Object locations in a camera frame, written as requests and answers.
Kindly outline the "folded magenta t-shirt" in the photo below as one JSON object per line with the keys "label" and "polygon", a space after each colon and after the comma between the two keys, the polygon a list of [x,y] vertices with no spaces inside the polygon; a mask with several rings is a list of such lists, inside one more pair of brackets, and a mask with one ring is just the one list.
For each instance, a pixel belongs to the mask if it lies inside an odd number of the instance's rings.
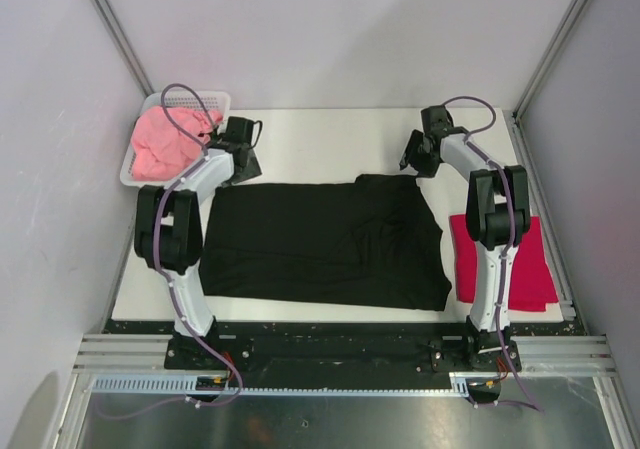
{"label": "folded magenta t-shirt", "polygon": [[[456,296],[460,302],[473,303],[478,267],[475,243],[467,232],[464,214],[452,215],[449,223],[455,250]],[[542,313],[549,304],[557,302],[558,296],[545,259],[540,218],[533,216],[513,263],[508,308]]]}

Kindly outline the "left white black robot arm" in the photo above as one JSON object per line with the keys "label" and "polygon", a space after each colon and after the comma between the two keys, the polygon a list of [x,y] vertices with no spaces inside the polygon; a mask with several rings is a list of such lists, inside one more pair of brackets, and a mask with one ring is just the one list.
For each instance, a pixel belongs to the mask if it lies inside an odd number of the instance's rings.
{"label": "left white black robot arm", "polygon": [[220,343],[208,336],[215,317],[199,276],[204,248],[201,203],[216,190],[262,174],[255,154],[263,122],[231,116],[225,130],[176,178],[162,186],[144,185],[137,195],[134,251],[168,286],[175,330],[192,337],[186,356],[197,367],[214,366]]}

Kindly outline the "crumpled pink t-shirt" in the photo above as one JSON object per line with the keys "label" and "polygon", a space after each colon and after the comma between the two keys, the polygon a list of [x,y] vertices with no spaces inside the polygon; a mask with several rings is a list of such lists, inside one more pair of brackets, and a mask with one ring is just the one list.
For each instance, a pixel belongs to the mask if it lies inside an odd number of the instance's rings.
{"label": "crumpled pink t-shirt", "polygon": [[184,107],[170,107],[168,113],[184,131],[179,131],[166,117],[160,106],[145,111],[137,120],[131,137],[135,154],[132,177],[136,181],[168,181],[180,174],[202,155],[214,128],[222,122],[217,110],[208,112],[213,124],[203,111]]}

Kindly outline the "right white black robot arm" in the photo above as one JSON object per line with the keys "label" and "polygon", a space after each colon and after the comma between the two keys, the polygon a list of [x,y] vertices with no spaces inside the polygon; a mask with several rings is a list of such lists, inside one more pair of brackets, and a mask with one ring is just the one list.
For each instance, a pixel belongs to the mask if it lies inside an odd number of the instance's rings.
{"label": "right white black robot arm", "polygon": [[457,171],[468,184],[465,224],[476,247],[475,297],[467,316],[469,339],[461,345],[463,362],[484,370],[510,336],[508,297],[515,257],[531,226],[528,175],[520,165],[503,166],[456,126],[443,105],[420,113],[399,167],[433,178],[441,165]]}

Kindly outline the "white plastic laundry basket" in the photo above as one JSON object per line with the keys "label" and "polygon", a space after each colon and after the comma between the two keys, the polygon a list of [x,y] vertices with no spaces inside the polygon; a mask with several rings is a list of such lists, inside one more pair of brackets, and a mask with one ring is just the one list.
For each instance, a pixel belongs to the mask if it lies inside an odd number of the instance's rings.
{"label": "white plastic laundry basket", "polygon": [[[223,115],[223,122],[220,126],[221,130],[224,130],[227,125],[227,119],[230,112],[231,96],[224,91],[211,91],[200,90],[197,92],[198,96],[204,103],[207,110],[217,110]],[[165,96],[165,103],[167,107],[184,107],[193,110],[201,110],[202,106],[198,103],[195,96],[189,91],[179,88],[170,89]],[[149,95],[143,102],[139,115],[142,115],[148,109],[161,105],[161,93],[153,93]],[[133,165],[136,159],[136,154],[132,144],[129,144],[125,153],[121,170],[120,170],[120,182],[124,186],[129,187],[141,187],[147,184],[147,181],[138,181],[133,177]]]}

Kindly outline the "left aluminium frame post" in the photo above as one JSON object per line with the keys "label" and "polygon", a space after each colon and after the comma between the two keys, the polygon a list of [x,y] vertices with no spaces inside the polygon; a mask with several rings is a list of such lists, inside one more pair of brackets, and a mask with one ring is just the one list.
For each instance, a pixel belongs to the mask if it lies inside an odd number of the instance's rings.
{"label": "left aluminium frame post", "polygon": [[111,2],[109,0],[90,1],[136,86],[145,96],[151,95],[154,92],[153,85]]}

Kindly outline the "right aluminium frame post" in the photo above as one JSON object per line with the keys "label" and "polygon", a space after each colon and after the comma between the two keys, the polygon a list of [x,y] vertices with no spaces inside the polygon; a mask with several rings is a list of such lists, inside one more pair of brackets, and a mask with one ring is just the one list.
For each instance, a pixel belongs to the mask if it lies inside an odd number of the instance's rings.
{"label": "right aluminium frame post", "polygon": [[540,61],[536,65],[533,74],[529,78],[522,95],[519,97],[512,111],[513,117],[516,120],[521,119],[528,112],[592,1],[593,0],[570,1]]}

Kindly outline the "aluminium frame post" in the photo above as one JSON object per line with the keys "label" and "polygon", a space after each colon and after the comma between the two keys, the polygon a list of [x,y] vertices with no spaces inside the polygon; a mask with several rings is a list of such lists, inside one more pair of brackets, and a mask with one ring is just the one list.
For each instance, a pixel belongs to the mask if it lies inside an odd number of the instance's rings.
{"label": "aluminium frame post", "polygon": [[521,119],[528,112],[592,1],[593,0],[570,1],[540,61],[536,65],[533,74],[529,78],[522,95],[519,97],[512,111],[513,117],[516,120]]}
{"label": "aluminium frame post", "polygon": [[151,95],[154,92],[153,85],[111,2],[109,0],[90,1],[136,86],[145,96]]}

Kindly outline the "aluminium extrusion rails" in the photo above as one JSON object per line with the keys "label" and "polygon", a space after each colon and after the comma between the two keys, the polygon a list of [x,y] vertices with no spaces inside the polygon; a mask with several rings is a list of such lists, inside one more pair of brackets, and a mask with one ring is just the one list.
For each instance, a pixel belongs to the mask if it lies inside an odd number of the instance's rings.
{"label": "aluminium extrusion rails", "polygon": [[190,374],[164,367],[169,335],[86,334],[73,364],[77,374]]}

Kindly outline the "black t-shirt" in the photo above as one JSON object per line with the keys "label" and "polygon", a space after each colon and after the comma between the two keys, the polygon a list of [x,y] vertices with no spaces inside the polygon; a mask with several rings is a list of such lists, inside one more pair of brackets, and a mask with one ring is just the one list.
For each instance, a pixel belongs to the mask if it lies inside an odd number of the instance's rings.
{"label": "black t-shirt", "polygon": [[207,296],[442,311],[442,234],[413,176],[226,187],[199,275]]}

